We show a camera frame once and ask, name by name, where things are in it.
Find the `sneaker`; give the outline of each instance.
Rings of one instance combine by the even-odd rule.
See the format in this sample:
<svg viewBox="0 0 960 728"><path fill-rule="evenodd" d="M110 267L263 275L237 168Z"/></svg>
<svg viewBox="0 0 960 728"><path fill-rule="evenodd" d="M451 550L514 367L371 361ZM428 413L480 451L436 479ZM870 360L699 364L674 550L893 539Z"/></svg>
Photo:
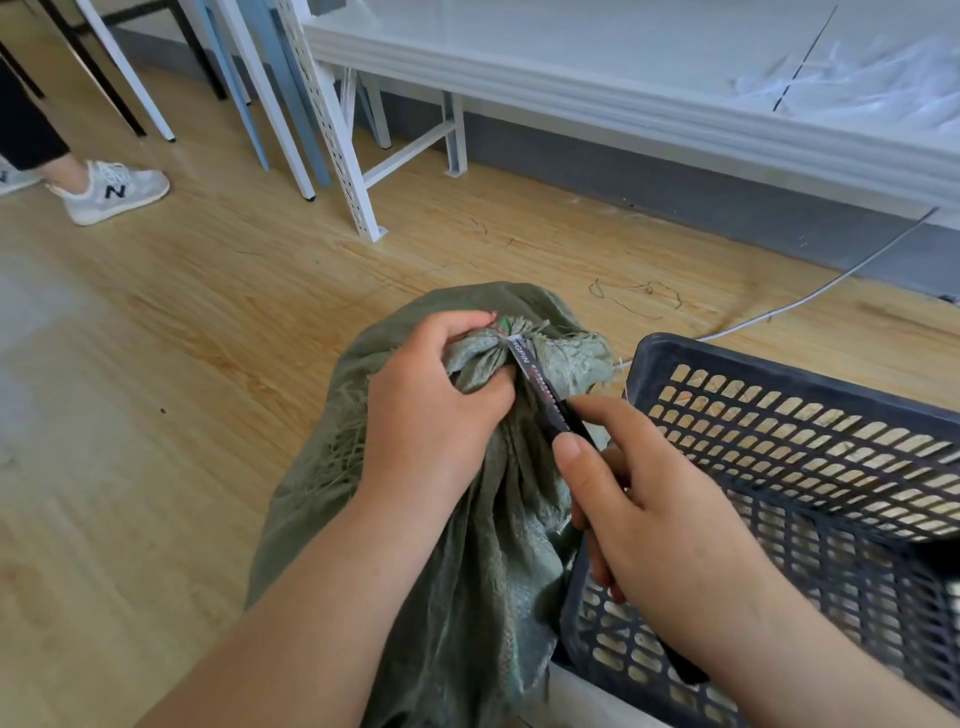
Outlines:
<svg viewBox="0 0 960 728"><path fill-rule="evenodd" d="M93 225L154 203L170 191L170 181L157 170L134 171L123 164L89 161L90 187L80 195L72 195L51 186L63 198L66 211L77 225Z"/></svg>
<svg viewBox="0 0 960 728"><path fill-rule="evenodd" d="M13 169L8 161L0 157L0 197L24 187L31 187L39 181L40 175L36 172L21 172Z"/></svg>

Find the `white table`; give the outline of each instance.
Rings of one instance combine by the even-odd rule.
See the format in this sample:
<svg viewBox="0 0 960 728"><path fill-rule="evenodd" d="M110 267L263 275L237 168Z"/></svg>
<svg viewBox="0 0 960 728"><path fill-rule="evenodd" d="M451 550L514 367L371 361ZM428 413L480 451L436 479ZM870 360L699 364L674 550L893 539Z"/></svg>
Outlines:
<svg viewBox="0 0 960 728"><path fill-rule="evenodd" d="M938 7L947 1L921 0ZM893 0L852 5L869 16L871 34L896 38L898 21L884 20L882 10ZM441 136L451 174L466 169L460 95L960 206L960 142L775 112L788 82L762 97L732 92L737 77L762 75L784 56L802 60L828 35L834 15L842 33L851 16L835 12L834 0L348 0L321 16L306 0L279 7L357 228L370 240L382 234L371 184ZM900 10L911 13L913 6ZM960 22L941 20L930 32L960 37ZM400 153L405 158L364 175L336 112L330 64L441 89L444 123Z"/></svg>

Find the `gray baseboard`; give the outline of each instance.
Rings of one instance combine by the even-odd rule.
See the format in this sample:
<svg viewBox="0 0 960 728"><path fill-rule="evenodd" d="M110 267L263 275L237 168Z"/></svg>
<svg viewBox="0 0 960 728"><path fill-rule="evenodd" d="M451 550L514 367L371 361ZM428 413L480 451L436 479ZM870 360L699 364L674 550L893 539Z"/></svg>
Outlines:
<svg viewBox="0 0 960 728"><path fill-rule="evenodd" d="M185 43L116 29L133 58L203 78ZM237 65L244 72L243 64ZM415 138L440 108L383 94L391 135ZM363 114L357 123L365 123ZM466 114L471 161L835 269L846 269L910 225L884 214L779 187ZM960 231L924 225L862 274L960 303Z"/></svg>

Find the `right hand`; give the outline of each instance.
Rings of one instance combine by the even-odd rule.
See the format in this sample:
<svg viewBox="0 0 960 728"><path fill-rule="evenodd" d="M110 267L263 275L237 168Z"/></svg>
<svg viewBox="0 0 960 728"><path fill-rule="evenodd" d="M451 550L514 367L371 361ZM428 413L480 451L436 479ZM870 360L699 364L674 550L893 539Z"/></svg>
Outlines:
<svg viewBox="0 0 960 728"><path fill-rule="evenodd" d="M573 524L588 531L593 578L618 600L626 597L666 643L710 672L769 614L772 599L800 594L719 486L646 416L611 397L569 402L584 421L604 426L613 442L602 455L570 433L553 443L573 495Z"/></svg>

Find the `wooden floor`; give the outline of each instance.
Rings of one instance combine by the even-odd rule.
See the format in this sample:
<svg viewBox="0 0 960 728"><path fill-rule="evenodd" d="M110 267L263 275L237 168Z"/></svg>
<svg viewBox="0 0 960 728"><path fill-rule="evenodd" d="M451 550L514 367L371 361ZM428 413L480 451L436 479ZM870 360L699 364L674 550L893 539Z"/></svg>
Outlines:
<svg viewBox="0 0 960 728"><path fill-rule="evenodd" d="M142 69L179 139L138 141L41 29L0 7L77 152L160 167L174 192L87 229L42 187L0 200L10 726L129 725L210 647L337 355L417 295L532 281L629 357L648 333L702 335L834 275L479 165L452 180L437 152L373 190L390 233L364 244L340 189L305 202L276 145L263 172L204 84ZM382 156L361 141L365 163ZM960 409L960 311L883 284L847 281L720 343Z"/></svg>

